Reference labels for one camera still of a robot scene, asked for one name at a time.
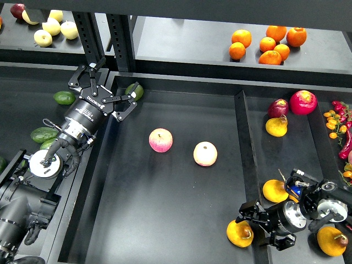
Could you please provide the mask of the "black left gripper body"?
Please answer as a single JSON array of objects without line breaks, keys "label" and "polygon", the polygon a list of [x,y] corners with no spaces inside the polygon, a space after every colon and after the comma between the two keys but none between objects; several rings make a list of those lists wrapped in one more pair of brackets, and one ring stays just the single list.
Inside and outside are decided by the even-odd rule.
[{"label": "black left gripper body", "polygon": [[103,102],[104,98],[110,97],[113,94],[102,85],[96,86],[95,95],[92,88],[83,88],[79,98],[66,112],[65,122],[80,128],[82,133],[94,134],[113,111],[112,102]]}]

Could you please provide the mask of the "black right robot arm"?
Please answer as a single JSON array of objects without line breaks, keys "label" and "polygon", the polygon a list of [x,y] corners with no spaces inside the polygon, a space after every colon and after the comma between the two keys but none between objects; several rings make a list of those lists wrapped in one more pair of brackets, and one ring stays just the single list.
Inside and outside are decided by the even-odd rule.
[{"label": "black right robot arm", "polygon": [[342,222],[351,216],[351,193],[328,179],[321,181],[294,168],[284,181],[284,190],[298,202],[285,200],[269,208],[259,201],[246,202],[235,222],[250,221],[269,237],[265,245],[282,251],[295,245],[296,233],[308,228],[316,233],[329,222]]}]

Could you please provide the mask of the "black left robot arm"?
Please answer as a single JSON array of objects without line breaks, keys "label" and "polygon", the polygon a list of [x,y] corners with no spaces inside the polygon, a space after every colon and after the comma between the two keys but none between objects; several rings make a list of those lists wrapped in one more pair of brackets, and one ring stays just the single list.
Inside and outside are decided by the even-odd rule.
[{"label": "black left robot arm", "polygon": [[57,132],[47,150],[28,154],[20,150],[1,174],[1,263],[17,262],[19,246],[33,244],[52,220],[61,196],[63,179],[75,172],[81,154],[96,138],[98,128],[113,116],[123,121],[137,106],[135,82],[125,95],[115,95],[96,82],[105,59],[80,65],[68,82],[79,97],[70,106],[64,123],[43,123]]}]

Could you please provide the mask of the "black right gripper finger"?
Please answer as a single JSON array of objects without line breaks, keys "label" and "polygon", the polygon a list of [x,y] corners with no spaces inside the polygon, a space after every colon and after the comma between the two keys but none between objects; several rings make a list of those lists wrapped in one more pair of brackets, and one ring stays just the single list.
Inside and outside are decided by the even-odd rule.
[{"label": "black right gripper finger", "polygon": [[240,206],[238,215],[238,223],[243,221],[270,224],[269,208],[264,208],[259,200],[245,202]]},{"label": "black right gripper finger", "polygon": [[278,251],[286,250],[293,247],[296,242],[295,234],[288,234],[285,236],[280,236],[276,231],[266,232],[269,236],[266,236],[263,241],[259,243],[259,246],[273,246]]}]

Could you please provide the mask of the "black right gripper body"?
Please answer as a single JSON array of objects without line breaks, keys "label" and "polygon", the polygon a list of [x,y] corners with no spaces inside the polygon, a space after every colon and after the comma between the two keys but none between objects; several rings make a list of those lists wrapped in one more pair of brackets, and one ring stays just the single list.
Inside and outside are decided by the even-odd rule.
[{"label": "black right gripper body", "polygon": [[303,231],[307,219],[300,211],[299,204],[292,200],[277,203],[266,209],[268,223],[265,225],[267,233],[276,233],[284,237]]}]

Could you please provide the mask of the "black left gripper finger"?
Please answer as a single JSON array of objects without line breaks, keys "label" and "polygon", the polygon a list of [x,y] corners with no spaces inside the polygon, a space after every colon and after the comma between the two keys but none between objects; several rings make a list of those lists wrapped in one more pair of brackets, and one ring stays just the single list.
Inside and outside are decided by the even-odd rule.
[{"label": "black left gripper finger", "polygon": [[98,95],[96,73],[104,66],[106,58],[102,57],[98,62],[91,62],[88,65],[80,65],[68,81],[69,89],[81,93],[83,89],[89,88],[93,97]]},{"label": "black left gripper finger", "polygon": [[[104,108],[102,113],[104,116],[112,116],[116,119],[117,122],[122,122],[137,106],[135,101],[137,93],[135,92],[136,88],[139,86],[138,82],[135,82],[129,93],[126,95],[111,96],[102,99]],[[123,105],[122,110],[117,111],[116,106]]]}]

